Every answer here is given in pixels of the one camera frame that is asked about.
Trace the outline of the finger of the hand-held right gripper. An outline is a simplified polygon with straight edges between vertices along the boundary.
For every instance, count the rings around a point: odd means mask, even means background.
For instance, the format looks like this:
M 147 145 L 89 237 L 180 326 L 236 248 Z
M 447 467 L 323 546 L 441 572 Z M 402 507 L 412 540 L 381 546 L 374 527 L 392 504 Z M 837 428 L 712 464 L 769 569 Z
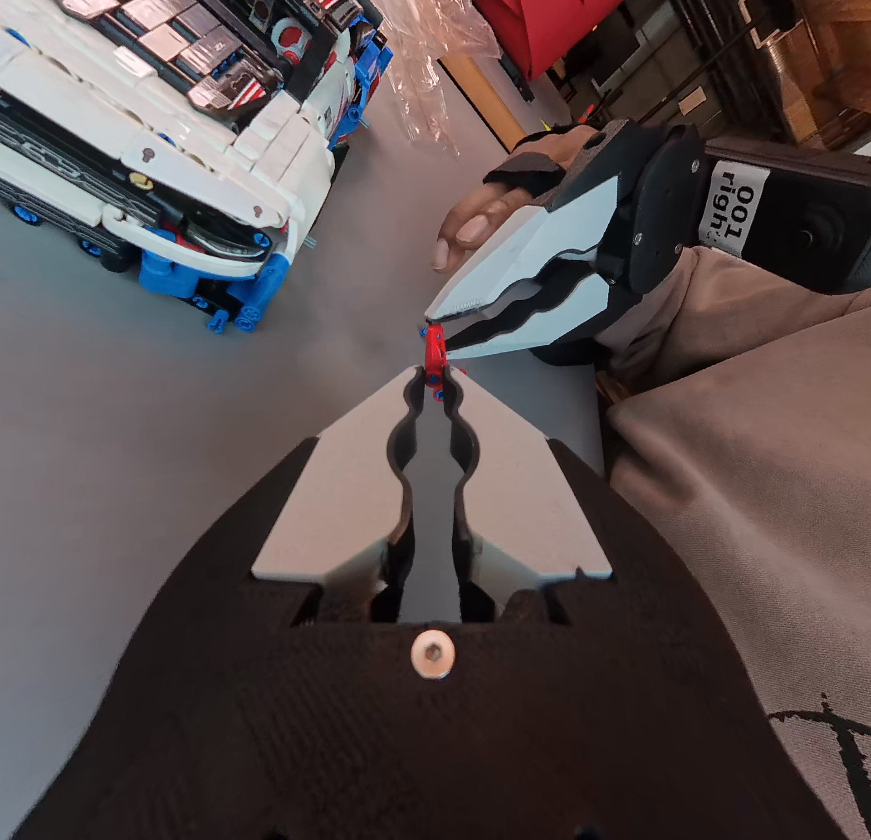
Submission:
M 603 312 L 609 283 L 593 269 L 556 269 L 527 298 L 446 338 L 449 361 L 551 345 Z
M 575 193 L 560 207 L 527 205 L 475 251 L 438 293 L 429 323 L 492 305 L 513 284 L 531 280 L 561 254 L 586 255 L 601 242 L 617 209 L 618 176 Z

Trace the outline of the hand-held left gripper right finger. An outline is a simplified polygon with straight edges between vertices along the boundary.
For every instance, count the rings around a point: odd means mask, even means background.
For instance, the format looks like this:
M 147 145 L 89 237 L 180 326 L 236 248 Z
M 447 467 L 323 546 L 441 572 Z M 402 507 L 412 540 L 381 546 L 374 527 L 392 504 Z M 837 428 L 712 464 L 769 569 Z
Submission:
M 442 375 L 454 492 L 452 555 L 464 623 L 497 619 L 520 592 L 613 574 L 551 440 L 457 369 Z

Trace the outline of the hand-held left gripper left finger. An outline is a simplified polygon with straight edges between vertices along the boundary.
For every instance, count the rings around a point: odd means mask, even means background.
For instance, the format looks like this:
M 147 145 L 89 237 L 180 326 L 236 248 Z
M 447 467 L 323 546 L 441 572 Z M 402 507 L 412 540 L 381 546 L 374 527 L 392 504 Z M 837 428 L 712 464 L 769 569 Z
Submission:
M 409 367 L 334 421 L 251 568 L 260 581 L 319 586 L 372 621 L 398 620 L 415 557 L 412 489 L 422 367 Z

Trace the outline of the red brick bracket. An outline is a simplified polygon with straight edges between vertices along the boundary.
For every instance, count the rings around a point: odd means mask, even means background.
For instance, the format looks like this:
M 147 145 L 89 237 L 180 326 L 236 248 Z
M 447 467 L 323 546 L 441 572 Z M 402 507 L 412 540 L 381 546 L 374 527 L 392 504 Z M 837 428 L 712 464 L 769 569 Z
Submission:
M 423 367 L 428 377 L 441 377 L 449 363 L 445 333 L 441 323 L 427 323 L 421 329 L 420 336 L 424 342 Z

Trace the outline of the person's right forearm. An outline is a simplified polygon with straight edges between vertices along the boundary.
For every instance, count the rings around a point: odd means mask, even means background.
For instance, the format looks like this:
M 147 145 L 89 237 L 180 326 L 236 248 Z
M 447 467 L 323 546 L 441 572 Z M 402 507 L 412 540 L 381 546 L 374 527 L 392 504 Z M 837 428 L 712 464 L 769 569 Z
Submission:
M 704 367 L 869 308 L 870 291 L 825 295 L 723 251 L 684 249 L 675 268 L 594 341 L 629 388 Z

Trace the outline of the grey desk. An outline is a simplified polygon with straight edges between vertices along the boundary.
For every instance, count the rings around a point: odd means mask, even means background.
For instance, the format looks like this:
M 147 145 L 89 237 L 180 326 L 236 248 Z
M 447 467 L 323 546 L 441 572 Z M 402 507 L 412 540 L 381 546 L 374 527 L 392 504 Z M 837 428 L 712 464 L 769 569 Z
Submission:
M 171 571 L 302 440 L 422 360 L 441 222 L 505 152 L 438 68 L 456 151 L 389 84 L 254 333 L 2 209 L 1 831 L 91 721 Z

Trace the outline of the person's right hand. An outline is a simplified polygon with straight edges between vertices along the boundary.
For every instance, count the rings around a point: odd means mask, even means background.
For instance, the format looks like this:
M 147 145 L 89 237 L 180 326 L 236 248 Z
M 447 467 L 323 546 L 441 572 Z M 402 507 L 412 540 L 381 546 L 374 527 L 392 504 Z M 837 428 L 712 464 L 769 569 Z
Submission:
M 519 142 L 483 184 L 446 215 L 431 255 L 433 269 L 454 274 L 514 213 L 555 188 L 596 133 L 594 127 L 574 124 Z

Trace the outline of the black light stand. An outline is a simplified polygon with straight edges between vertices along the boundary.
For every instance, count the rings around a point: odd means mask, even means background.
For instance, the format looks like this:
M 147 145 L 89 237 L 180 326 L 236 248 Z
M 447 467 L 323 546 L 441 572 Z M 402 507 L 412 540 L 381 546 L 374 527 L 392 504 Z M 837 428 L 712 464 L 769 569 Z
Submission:
M 724 42 L 718 49 L 704 60 L 697 68 L 695 68 L 686 78 L 675 86 L 665 97 L 650 108 L 643 116 L 638 118 L 637 122 L 640 125 L 647 124 L 651 119 L 659 115 L 664 109 L 672 103 L 678 101 L 681 93 L 691 84 L 697 81 L 703 73 L 707 72 L 714 64 L 718 63 L 724 56 L 732 52 L 734 48 L 740 45 L 744 40 L 748 39 L 759 26 L 770 24 L 777 32 L 788 32 L 793 29 L 798 22 L 797 8 L 794 0 L 758 0 L 758 10 L 756 17 L 751 18 L 743 29 L 734 34 L 729 40 Z

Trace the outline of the pile of clear plastic bags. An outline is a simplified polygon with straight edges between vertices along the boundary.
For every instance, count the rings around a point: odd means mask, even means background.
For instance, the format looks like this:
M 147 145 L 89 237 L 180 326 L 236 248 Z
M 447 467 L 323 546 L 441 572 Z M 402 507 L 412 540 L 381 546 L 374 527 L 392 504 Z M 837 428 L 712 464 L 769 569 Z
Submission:
M 450 87 L 506 151 L 526 137 L 506 101 L 514 89 L 501 70 L 501 50 L 472 0 L 371 1 L 382 13 L 394 52 L 387 80 L 408 140 L 459 155 L 451 131 Z

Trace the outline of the toy brick race car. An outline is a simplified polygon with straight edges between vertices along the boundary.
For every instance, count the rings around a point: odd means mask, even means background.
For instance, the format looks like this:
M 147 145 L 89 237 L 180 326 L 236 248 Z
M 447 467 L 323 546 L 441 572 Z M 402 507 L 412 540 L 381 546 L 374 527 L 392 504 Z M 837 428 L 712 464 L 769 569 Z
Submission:
M 2 203 L 252 332 L 393 53 L 371 0 L 1 0 Z

